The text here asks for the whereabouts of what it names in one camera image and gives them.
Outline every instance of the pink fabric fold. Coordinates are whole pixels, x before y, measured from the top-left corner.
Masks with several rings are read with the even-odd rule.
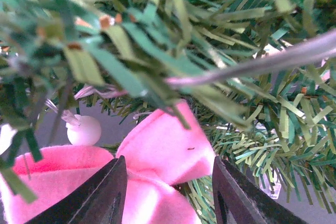
[[[178,109],[191,130],[178,118],[154,111],[124,139],[116,156],[125,156],[128,185],[123,224],[201,223],[187,199],[172,185],[205,175],[213,169],[215,154],[186,102]],[[26,155],[31,180],[23,156],[14,171],[38,195],[32,204],[14,196],[1,179],[0,190],[9,224],[23,224],[65,198],[113,156],[93,146],[54,146],[42,149],[44,159],[34,163]]]

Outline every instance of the white ornament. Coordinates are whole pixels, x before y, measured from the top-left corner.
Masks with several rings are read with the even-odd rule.
[[[94,145],[101,136],[101,126],[97,119],[87,115],[75,115],[79,126],[66,124],[68,139],[73,145]]]
[[[12,144],[12,139],[17,133],[9,124],[4,124],[0,132],[0,155],[3,154]]]

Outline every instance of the artificial pine branch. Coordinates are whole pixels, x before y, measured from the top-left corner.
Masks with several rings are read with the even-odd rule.
[[[336,211],[329,197],[329,190],[336,188],[334,49],[326,52],[330,58],[322,67],[307,65],[313,63],[307,60],[299,64],[306,66],[289,65],[279,73],[274,72],[278,64],[263,72],[251,71],[253,64],[260,66],[267,44],[287,48],[288,42],[295,45],[330,32],[336,23],[335,0],[1,2],[0,112],[4,123],[20,130],[17,138],[30,130],[29,116],[40,109],[42,94],[58,104],[59,91],[69,76],[75,80],[73,95],[84,84],[98,89],[112,84],[123,90],[120,97],[92,94],[80,100],[87,106],[98,102],[102,112],[117,112],[124,118],[134,112],[165,110],[184,97],[214,150],[242,172],[250,169],[257,184],[262,174],[272,179],[275,170],[288,198],[292,190],[300,197],[294,177],[298,174],[304,188],[313,185],[320,205]],[[110,26],[111,16],[114,26]],[[317,51],[310,53],[315,57]],[[308,53],[296,58],[305,57]],[[166,83],[209,71],[232,71],[244,64],[246,77],[240,73],[231,76],[237,79],[193,87]],[[330,78],[322,80],[326,71]],[[76,106],[70,98],[59,104],[59,113],[62,107]],[[38,153],[36,140],[27,141],[31,151]],[[15,153],[19,146],[12,145],[10,151]],[[5,169],[3,162],[0,170]],[[181,185],[180,190],[189,195],[204,223],[213,223],[209,179]],[[305,193],[312,203],[309,192]]]

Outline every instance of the white ball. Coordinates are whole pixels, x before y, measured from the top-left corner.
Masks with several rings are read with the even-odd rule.
[[[75,115],[80,125],[66,124],[68,139],[73,145],[94,145],[101,136],[101,126],[97,119],[87,115]]]
[[[9,124],[4,124],[0,132],[0,155],[3,154],[12,144],[12,139],[17,133]]]

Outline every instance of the gray surface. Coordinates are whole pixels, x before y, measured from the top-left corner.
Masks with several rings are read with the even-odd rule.
[[[84,106],[81,106],[81,114],[94,116],[96,119],[100,121],[102,126],[102,137],[101,140],[97,143],[97,145],[113,144],[121,142],[122,139],[128,134],[128,132],[134,127],[134,124],[131,123],[133,121],[132,117],[127,118],[121,125],[119,125],[119,122],[121,121],[120,117],[108,116],[106,113],[101,114],[100,108],[86,108]],[[48,113],[45,117],[43,124],[38,129],[36,136],[40,146],[46,145],[55,116],[56,115],[52,112]],[[64,144],[69,144],[69,142],[67,139],[65,123],[62,122],[59,126],[57,136],[53,145],[64,145]],[[336,223],[335,214],[328,214],[326,210],[320,208],[311,187],[310,192],[314,201],[313,206],[309,205],[308,200],[305,197],[305,191],[301,184],[299,184],[299,188],[301,192],[302,202],[299,202],[297,200],[294,191],[291,194],[290,203],[286,203],[285,191],[281,191],[280,197],[277,200],[277,202],[279,202],[281,205],[294,212],[297,216],[304,219],[309,224]],[[3,220],[3,218],[0,217],[0,224],[3,223],[5,223],[5,221]]]

